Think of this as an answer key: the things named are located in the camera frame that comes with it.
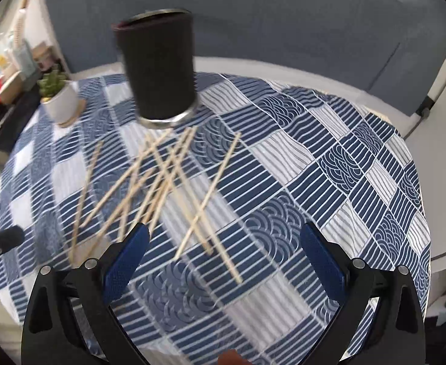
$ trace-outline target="white pot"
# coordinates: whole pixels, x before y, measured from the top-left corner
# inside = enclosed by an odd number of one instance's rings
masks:
[[[68,81],[61,92],[52,97],[48,102],[42,102],[42,105],[51,120],[58,124],[66,123],[78,110],[78,94],[73,89],[71,82]]]

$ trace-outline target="green object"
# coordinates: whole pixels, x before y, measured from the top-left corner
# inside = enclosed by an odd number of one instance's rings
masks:
[[[49,74],[44,74],[37,83],[40,87],[40,95],[42,97],[54,97],[61,92],[66,84],[66,74],[59,71],[59,65],[56,64]]]

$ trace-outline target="blue gripper pad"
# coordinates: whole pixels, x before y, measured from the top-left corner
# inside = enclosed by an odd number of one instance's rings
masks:
[[[345,276],[317,235],[321,235],[317,228],[313,225],[305,224],[301,230],[301,246],[329,299],[343,304],[346,300]]]
[[[128,237],[128,242],[123,242],[125,246],[113,262],[112,267],[105,273],[103,281],[103,302],[105,304],[122,296],[148,249],[148,228],[144,224],[138,224],[134,229],[136,229],[135,234]]]

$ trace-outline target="tablecloth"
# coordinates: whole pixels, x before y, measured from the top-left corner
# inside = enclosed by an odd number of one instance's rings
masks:
[[[76,205],[96,143],[104,141],[85,216],[130,166],[148,130],[137,123],[123,75],[76,86],[87,101],[80,119],[61,129],[41,106],[0,179],[0,230],[15,224],[25,230],[24,243],[0,257],[0,299],[20,323],[39,267],[70,266]],[[237,285],[221,258],[207,256],[195,240],[173,261],[188,224],[170,195],[150,249],[112,303],[149,361],[203,365],[237,349],[253,363],[298,363],[337,309],[299,245],[309,219],[371,267],[407,265],[425,311],[430,235],[416,168],[392,125],[341,97],[298,86],[215,73],[196,74],[195,86],[199,108],[159,151],[165,157],[185,127],[198,126],[183,169],[203,198],[241,132],[206,212],[244,281]],[[151,166],[156,163],[148,158],[141,170]],[[79,242],[99,230],[127,186],[80,232]],[[118,223],[107,233],[110,240]],[[376,305],[370,300],[346,355],[360,348]],[[82,309],[74,308],[82,320]],[[91,350],[99,351],[86,325],[83,330]]]

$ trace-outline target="black cup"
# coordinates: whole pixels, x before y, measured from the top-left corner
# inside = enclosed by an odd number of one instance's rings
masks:
[[[161,9],[113,26],[140,122],[171,127],[197,107],[194,89],[192,14]]]

